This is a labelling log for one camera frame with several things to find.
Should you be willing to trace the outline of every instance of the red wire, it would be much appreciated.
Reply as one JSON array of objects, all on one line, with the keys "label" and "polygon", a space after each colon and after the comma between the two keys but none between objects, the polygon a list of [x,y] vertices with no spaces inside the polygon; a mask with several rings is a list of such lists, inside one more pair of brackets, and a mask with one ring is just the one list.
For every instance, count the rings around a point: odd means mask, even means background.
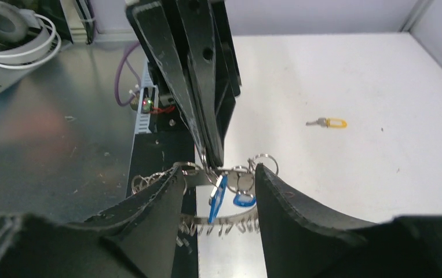
[{"label": "red wire", "polygon": [[153,107],[152,109],[153,109],[153,111],[151,111],[150,114],[171,113],[171,112],[173,112],[175,110],[175,106],[170,106],[170,107],[165,108],[165,109],[161,109],[161,108],[158,108],[158,107]]}]

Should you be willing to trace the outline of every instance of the keychain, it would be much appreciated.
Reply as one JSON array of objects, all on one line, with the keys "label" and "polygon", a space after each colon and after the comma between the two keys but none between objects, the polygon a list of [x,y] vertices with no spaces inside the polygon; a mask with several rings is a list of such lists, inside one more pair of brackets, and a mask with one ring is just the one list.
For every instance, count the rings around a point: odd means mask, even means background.
[{"label": "keychain", "polygon": [[219,209],[222,205],[222,200],[224,199],[224,193],[226,193],[226,186],[228,184],[228,177],[223,173],[217,178],[217,183],[215,187],[217,188],[210,205],[210,213],[209,213],[209,223],[212,224],[217,214],[219,213]]},{"label": "keychain", "polygon": [[233,204],[238,207],[253,207],[257,203],[255,196],[237,193],[233,199]]},{"label": "keychain", "polygon": [[319,118],[314,122],[306,122],[307,126],[321,126],[331,127],[334,129],[344,129],[347,127],[347,122],[342,119],[335,118]]}]

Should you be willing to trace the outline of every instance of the metal split ring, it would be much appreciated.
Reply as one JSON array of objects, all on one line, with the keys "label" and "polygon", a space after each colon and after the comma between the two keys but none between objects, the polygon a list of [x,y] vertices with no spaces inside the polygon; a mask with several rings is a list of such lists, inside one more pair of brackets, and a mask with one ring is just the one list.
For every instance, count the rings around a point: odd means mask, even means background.
[{"label": "metal split ring", "polygon": [[173,167],[193,167],[195,168],[194,171],[189,171],[189,170],[181,170],[183,175],[197,175],[199,173],[199,170],[202,170],[202,168],[193,163],[193,162],[175,162],[173,163]]},{"label": "metal split ring", "polygon": [[[242,194],[247,196],[252,195],[251,190],[255,186],[255,176],[250,169],[243,165],[237,165],[231,168],[230,171],[236,173],[236,182],[228,182],[227,188],[229,191],[233,192],[234,194]],[[243,183],[243,190],[240,189],[240,182]]]},{"label": "metal split ring", "polygon": [[277,163],[277,160],[269,155],[268,153],[259,153],[258,155],[253,156],[252,158],[248,159],[248,166],[250,168],[250,171],[255,173],[255,168],[257,167],[257,164],[255,163],[255,161],[259,158],[268,158],[271,161],[273,161],[275,163],[275,175],[279,175],[279,164]]}]

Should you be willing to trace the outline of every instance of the white table surface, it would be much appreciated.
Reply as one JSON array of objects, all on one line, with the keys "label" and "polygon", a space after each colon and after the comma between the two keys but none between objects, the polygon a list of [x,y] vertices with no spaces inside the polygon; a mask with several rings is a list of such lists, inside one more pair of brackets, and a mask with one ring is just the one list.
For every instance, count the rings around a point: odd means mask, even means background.
[{"label": "white table surface", "polygon": [[[269,153],[286,183],[353,217],[442,214],[442,69],[411,35],[234,43],[243,86],[225,140],[226,167]],[[348,127],[305,125],[319,117],[345,119]],[[198,214],[208,213],[210,190],[198,191]],[[230,203],[220,214],[233,213]],[[266,277],[260,236],[236,229],[202,235],[199,268],[202,278]]]}]

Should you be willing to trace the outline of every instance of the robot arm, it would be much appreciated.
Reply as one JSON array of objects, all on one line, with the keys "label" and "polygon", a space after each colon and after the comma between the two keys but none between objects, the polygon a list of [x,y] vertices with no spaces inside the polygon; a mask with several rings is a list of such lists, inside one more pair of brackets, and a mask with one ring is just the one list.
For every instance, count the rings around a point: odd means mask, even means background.
[{"label": "robot arm", "polygon": [[221,167],[224,137],[240,94],[224,2],[137,1],[126,14],[160,96],[172,96],[181,110],[202,165]]}]

